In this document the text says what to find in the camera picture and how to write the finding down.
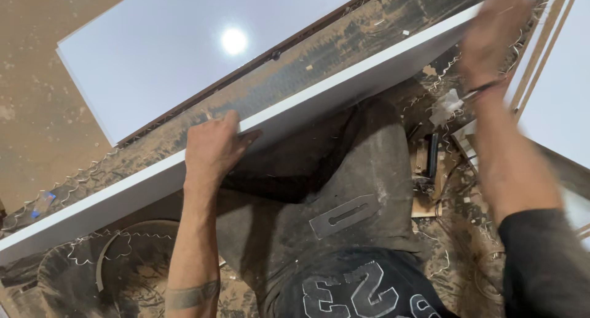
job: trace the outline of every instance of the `tattoo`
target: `tattoo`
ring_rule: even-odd
[[[200,306],[219,294],[219,280],[186,289],[166,290],[166,309],[182,310]]]

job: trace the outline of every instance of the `black t-shirt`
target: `black t-shirt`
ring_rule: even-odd
[[[505,218],[507,317],[590,317],[590,260],[560,210]],[[277,317],[456,317],[404,251],[350,248],[295,274]]]

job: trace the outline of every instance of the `left hand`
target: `left hand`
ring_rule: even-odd
[[[239,125],[238,112],[231,110],[222,120],[209,120],[188,130],[185,191],[203,186],[217,190],[248,146],[260,137],[260,131],[238,137]]]

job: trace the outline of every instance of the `light fixture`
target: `light fixture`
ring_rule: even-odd
[[[228,54],[236,55],[246,49],[248,40],[240,30],[227,29],[221,37],[221,43]]]

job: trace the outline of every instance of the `hand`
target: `hand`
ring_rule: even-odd
[[[223,120],[210,120],[188,130],[185,192],[217,190],[225,175],[244,156],[260,131],[238,137],[240,116],[228,111]]]
[[[461,69],[467,89],[498,78],[508,46],[516,42],[519,28],[530,14],[530,0],[486,0],[461,42]]]

